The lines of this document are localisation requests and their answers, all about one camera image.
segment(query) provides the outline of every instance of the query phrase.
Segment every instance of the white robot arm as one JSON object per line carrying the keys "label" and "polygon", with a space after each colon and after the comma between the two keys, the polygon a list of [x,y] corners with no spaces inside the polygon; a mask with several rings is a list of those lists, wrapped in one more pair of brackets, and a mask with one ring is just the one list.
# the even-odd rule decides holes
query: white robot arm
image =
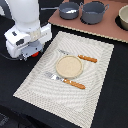
{"label": "white robot arm", "polygon": [[5,33],[6,47],[12,58],[23,56],[26,60],[42,52],[45,42],[52,38],[51,24],[40,27],[38,0],[1,0],[0,14],[15,21]]}

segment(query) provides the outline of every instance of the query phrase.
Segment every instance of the silver fork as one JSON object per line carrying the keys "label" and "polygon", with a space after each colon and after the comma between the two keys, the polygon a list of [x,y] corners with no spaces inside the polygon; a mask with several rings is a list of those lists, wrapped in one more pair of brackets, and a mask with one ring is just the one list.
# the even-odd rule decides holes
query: silver fork
{"label": "silver fork", "polygon": [[52,74],[51,72],[45,72],[45,76],[50,78],[50,79],[53,79],[53,80],[60,80],[64,83],[70,84],[70,85],[75,86],[75,87],[80,88],[80,89],[85,89],[84,85],[76,83],[76,82],[68,80],[68,79],[63,79],[63,78],[61,78],[55,74]]}

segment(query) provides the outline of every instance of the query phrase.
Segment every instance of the plate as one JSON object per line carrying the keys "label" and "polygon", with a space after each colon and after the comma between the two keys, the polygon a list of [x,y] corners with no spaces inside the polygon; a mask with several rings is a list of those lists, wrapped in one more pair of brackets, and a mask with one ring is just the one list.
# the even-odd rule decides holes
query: plate
{"label": "plate", "polygon": [[66,55],[57,61],[56,71],[63,78],[76,78],[83,71],[83,63],[76,56]]}

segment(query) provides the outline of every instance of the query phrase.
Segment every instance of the table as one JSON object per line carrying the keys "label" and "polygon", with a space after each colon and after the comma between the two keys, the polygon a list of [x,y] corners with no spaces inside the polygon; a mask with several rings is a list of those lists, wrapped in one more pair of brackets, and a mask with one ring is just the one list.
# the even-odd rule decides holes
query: table
{"label": "table", "polygon": [[[39,0],[41,7],[57,7],[62,0]],[[55,10],[40,12],[41,24],[47,22]],[[9,57],[6,50],[4,32],[14,25],[14,21],[0,16],[0,52]],[[127,128],[128,127],[128,44],[81,33],[52,25],[53,37],[45,45],[47,49],[59,31],[68,32],[85,38],[114,44],[111,61],[108,66],[100,98],[97,104],[91,128]],[[0,56],[0,105],[49,125],[52,128],[79,128],[78,126],[37,108],[25,101],[13,97],[21,83],[36,65],[43,53],[27,61],[11,61]]]}

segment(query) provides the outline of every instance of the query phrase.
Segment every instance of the butter knife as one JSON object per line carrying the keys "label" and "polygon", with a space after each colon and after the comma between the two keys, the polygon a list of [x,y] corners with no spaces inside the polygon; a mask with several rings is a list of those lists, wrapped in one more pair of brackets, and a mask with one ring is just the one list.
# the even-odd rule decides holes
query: butter knife
{"label": "butter knife", "polygon": [[67,83],[67,84],[70,84],[72,86],[75,86],[77,88],[80,88],[80,89],[85,89],[85,86],[82,85],[82,84],[79,84],[79,83],[76,83],[74,81],[71,81],[71,80],[68,80],[68,79],[63,79],[61,77],[58,77],[57,75],[55,74],[52,74],[51,72],[45,72],[44,74],[46,77],[50,78],[50,79],[53,79],[53,80],[60,80],[64,83]]}
{"label": "butter knife", "polygon": [[97,59],[95,59],[95,58],[91,58],[91,57],[87,57],[87,56],[83,56],[83,55],[77,55],[77,54],[70,53],[70,52],[67,52],[67,51],[63,51],[63,50],[60,50],[60,49],[58,49],[58,51],[63,53],[63,54],[66,54],[66,55],[77,56],[77,57],[79,57],[80,59],[83,59],[83,60],[91,61],[91,62],[94,62],[94,63],[97,62]]}

